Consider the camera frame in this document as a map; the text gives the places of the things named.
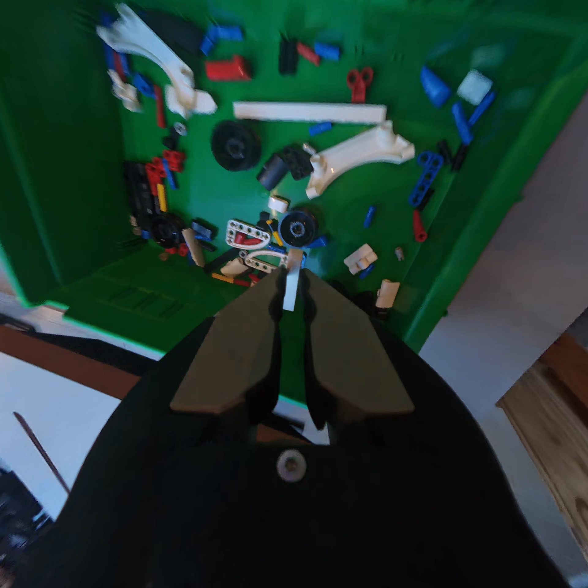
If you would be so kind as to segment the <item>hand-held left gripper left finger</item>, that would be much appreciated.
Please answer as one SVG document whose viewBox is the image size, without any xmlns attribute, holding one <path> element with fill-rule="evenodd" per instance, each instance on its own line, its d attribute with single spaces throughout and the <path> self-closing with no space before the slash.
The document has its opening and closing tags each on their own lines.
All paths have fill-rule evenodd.
<svg viewBox="0 0 588 588">
<path fill-rule="evenodd" d="M 281 369 L 283 270 L 277 269 L 213 318 L 170 408 L 219 416 L 242 409 L 251 423 L 276 406 Z"/>
</svg>

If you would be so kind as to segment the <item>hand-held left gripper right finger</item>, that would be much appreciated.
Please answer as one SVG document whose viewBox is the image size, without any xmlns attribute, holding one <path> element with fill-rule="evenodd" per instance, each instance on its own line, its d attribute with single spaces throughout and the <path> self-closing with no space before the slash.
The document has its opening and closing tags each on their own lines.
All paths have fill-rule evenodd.
<svg viewBox="0 0 588 588">
<path fill-rule="evenodd" d="M 308 269 L 300 274 L 306 404 L 317 429 L 415 410 L 370 317 Z"/>
</svg>

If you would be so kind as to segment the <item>thin white toy beam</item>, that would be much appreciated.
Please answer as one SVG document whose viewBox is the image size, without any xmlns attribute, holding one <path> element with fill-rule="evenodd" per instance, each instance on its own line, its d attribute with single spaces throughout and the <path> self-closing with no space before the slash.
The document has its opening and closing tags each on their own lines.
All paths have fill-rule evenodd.
<svg viewBox="0 0 588 588">
<path fill-rule="evenodd" d="M 300 271 L 302 270 L 305 254 L 302 249 L 292 248 L 286 258 L 286 282 L 283 297 L 283 310 L 293 312 L 296 305 Z"/>
</svg>

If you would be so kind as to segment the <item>black toy wheel rim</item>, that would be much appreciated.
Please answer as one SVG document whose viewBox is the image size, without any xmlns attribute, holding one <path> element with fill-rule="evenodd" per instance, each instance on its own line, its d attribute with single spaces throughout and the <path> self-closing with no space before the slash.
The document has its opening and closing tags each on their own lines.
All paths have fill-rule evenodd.
<svg viewBox="0 0 588 588">
<path fill-rule="evenodd" d="M 151 238 L 164 249 L 179 247 L 183 242 L 182 232 L 186 228 L 182 218 L 171 212 L 151 217 Z"/>
<path fill-rule="evenodd" d="M 292 210 L 279 221 L 278 234 L 286 246 L 305 248 L 319 236 L 318 221 L 306 209 Z"/>
<path fill-rule="evenodd" d="M 259 136 L 236 121 L 221 121 L 214 127 L 210 149 L 216 162 L 229 172 L 251 170 L 261 158 Z"/>
</svg>

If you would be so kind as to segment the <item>green plastic bin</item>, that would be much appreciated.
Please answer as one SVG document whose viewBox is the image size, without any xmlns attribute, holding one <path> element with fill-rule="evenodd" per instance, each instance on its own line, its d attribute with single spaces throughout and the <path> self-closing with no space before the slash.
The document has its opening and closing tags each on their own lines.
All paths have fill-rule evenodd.
<svg viewBox="0 0 588 588">
<path fill-rule="evenodd" d="M 250 82 L 211 83 L 201 52 L 178 49 L 196 87 L 217 103 L 180 140 L 187 154 L 169 210 L 224 232 L 255 223 L 268 193 L 256 180 L 279 149 L 330 148 L 365 126 L 336 125 L 316 138 L 308 124 L 253 122 L 261 140 L 250 171 L 222 169 L 210 136 L 237 100 L 349 102 L 352 68 L 371 67 L 367 101 L 385 105 L 394 131 L 417 153 L 461 143 L 451 106 L 470 70 L 496 99 L 473 127 L 460 171 L 445 166 L 422 212 L 416 243 L 411 190 L 420 166 L 374 163 L 345 172 L 309 201 L 307 180 L 277 191 L 318 217 L 327 247 L 307 266 L 350 292 L 401 283 L 385 326 L 419 351 L 587 91 L 587 1 L 129 1 L 140 16 L 163 12 L 206 31 L 237 25 L 211 58 L 242 55 Z M 66 317 L 164 352 L 244 292 L 132 233 L 124 162 L 161 156 L 166 131 L 154 100 L 127 111 L 112 92 L 95 27 L 114 1 L 1 1 L 1 247 L 18 295 L 54 303 Z"/>
</svg>

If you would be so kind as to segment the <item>pile of small toy bricks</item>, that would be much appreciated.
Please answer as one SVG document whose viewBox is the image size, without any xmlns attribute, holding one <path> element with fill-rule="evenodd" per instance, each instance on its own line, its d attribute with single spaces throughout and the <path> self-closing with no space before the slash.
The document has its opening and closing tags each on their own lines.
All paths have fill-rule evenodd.
<svg viewBox="0 0 588 588">
<path fill-rule="evenodd" d="M 351 290 L 401 283 L 389 323 L 405 338 L 428 332 L 471 263 L 450 270 L 450 251 L 503 158 L 503 115 L 482 115 L 487 95 L 512 89 L 523 46 L 494 11 L 466 13 L 468 2 L 236 1 L 242 24 L 212 22 L 205 33 L 174 15 L 131 8 L 193 70 L 195 88 L 217 104 L 188 120 L 165 103 L 170 80 L 148 73 L 109 74 L 131 107 L 151 102 L 176 122 L 155 154 L 155 131 L 128 125 L 123 163 L 134 228 L 151 238 L 151 217 L 171 212 L 186 223 L 179 247 L 151 238 L 136 253 L 96 273 L 103 322 L 147 339 L 149 330 L 186 330 L 245 287 L 285 265 L 278 224 L 306 209 L 334 238 L 311 251 L 307 268 Z M 137 65 L 149 59 L 135 56 Z M 309 199 L 311 156 L 377 125 L 239 120 L 234 101 L 385 105 L 396 134 L 415 145 L 401 164 L 359 166 Z M 221 121 L 251 128 L 259 163 L 229 172 L 210 137 Z"/>
</svg>

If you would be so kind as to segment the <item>white toy arch piece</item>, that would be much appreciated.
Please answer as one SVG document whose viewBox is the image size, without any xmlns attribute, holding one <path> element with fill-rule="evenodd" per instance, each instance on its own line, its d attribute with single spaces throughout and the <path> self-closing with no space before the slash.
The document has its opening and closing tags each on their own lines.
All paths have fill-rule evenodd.
<svg viewBox="0 0 588 588">
<path fill-rule="evenodd" d="M 311 156 L 313 171 L 306 187 L 309 199 L 319 197 L 342 174 L 373 163 L 401 165 L 416 155 L 413 143 L 393 130 L 391 120 Z"/>
<path fill-rule="evenodd" d="M 97 26 L 102 41 L 117 52 L 142 56 L 158 65 L 168 76 L 165 86 L 167 108 L 188 120 L 193 114 L 217 111 L 212 96 L 195 88 L 193 70 L 126 4 L 117 4 L 119 18 L 111 26 Z"/>
</svg>

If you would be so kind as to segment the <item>long white toy beam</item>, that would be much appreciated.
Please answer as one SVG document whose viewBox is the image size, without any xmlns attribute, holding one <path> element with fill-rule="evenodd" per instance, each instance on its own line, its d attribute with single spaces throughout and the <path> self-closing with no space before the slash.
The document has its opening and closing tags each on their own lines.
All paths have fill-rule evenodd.
<svg viewBox="0 0 588 588">
<path fill-rule="evenodd" d="M 332 122 L 378 125 L 386 121 L 387 107 L 369 104 L 246 100 L 233 102 L 233 114 L 239 120 L 262 122 Z"/>
</svg>

